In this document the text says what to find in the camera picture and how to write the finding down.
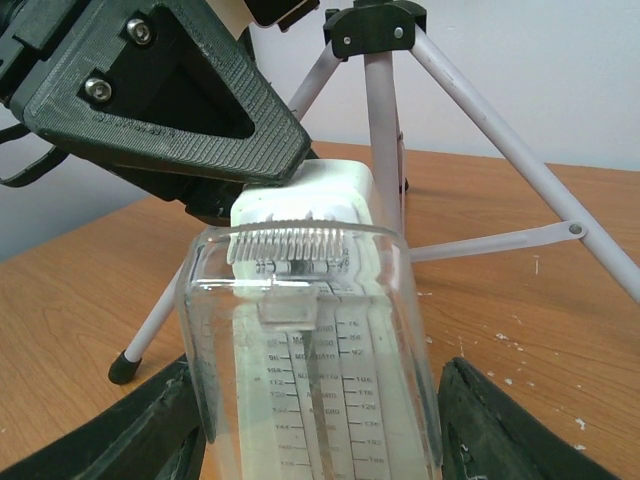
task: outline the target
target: wall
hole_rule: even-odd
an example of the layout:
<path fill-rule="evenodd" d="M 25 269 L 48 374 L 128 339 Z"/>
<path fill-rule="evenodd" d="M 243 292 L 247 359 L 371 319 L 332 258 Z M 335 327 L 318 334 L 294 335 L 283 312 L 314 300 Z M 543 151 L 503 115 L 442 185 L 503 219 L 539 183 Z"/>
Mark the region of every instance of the wall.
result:
<path fill-rule="evenodd" d="M 439 48 L 542 159 L 640 170 L 640 0 L 419 0 Z M 254 28 L 260 68 L 288 101 L 324 48 L 322 9 L 291 31 Z M 342 64 L 303 124 L 368 144 L 361 58 Z M 395 55 L 409 148 L 499 156 L 407 52 Z"/>
<path fill-rule="evenodd" d="M 14 123 L 11 113 L 0 109 L 0 128 Z M 39 158 L 50 145 L 29 135 L 0 148 L 0 177 L 5 178 Z M 144 195 L 127 182 L 74 157 L 30 186 L 0 187 L 0 262 Z"/>

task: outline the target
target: wooden table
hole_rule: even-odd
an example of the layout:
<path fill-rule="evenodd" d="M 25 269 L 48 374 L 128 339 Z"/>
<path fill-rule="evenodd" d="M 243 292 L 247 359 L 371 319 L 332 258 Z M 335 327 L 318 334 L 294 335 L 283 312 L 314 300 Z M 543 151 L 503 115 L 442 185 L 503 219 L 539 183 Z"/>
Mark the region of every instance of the wooden table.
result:
<path fill-rule="evenodd" d="M 365 147 L 317 151 L 369 158 Z M 410 152 L 408 168 L 411 246 L 557 221 L 506 161 Z M 640 173 L 554 171 L 638 263 Z M 136 382 L 106 378 L 202 228 L 147 199 L 0 265 L 0 469 L 182 353 L 174 315 Z M 638 478 L 639 309 L 580 243 L 416 265 L 415 276 L 438 379 L 464 355 L 567 442 Z"/>

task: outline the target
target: metal screw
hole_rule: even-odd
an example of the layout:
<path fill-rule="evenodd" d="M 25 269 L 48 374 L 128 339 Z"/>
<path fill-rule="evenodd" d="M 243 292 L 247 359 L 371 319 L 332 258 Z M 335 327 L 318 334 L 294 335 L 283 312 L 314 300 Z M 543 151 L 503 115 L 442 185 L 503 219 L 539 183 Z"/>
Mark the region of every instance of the metal screw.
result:
<path fill-rule="evenodd" d="M 582 233 L 582 225 L 579 223 L 572 223 L 569 225 L 569 232 L 574 235 L 580 235 Z"/>
<path fill-rule="evenodd" d="M 151 29 L 140 18 L 132 18 L 127 22 L 127 33 L 138 45 L 148 45 L 151 42 Z"/>
<path fill-rule="evenodd" d="M 87 80 L 84 84 L 84 91 L 99 103 L 108 102 L 113 94 L 111 85 L 101 78 L 90 78 Z"/>

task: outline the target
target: black rubber foot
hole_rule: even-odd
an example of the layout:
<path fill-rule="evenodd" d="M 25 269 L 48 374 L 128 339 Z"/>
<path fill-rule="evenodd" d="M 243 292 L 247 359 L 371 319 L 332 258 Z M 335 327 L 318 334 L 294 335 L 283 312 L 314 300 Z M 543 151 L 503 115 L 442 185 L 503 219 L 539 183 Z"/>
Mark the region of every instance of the black rubber foot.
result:
<path fill-rule="evenodd" d="M 118 358 L 116 358 L 116 361 L 111 364 L 111 368 L 109 368 L 109 380 L 116 385 L 129 383 L 133 380 L 141 362 L 142 359 L 135 363 L 130 362 L 124 356 L 124 352 L 122 352 Z"/>
<path fill-rule="evenodd" d="M 402 186 L 398 187 L 400 193 L 402 193 Z M 409 180 L 404 179 L 404 192 L 407 193 L 409 191 Z"/>

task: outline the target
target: transparent plastic cover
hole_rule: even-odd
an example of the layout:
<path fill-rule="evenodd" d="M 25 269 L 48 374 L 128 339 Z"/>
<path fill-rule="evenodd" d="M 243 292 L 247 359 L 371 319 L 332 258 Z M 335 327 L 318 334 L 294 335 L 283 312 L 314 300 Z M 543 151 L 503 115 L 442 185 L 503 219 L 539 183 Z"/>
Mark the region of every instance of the transparent plastic cover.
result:
<path fill-rule="evenodd" d="M 207 230 L 177 297 L 221 479 L 440 478 L 403 239 L 318 221 Z"/>

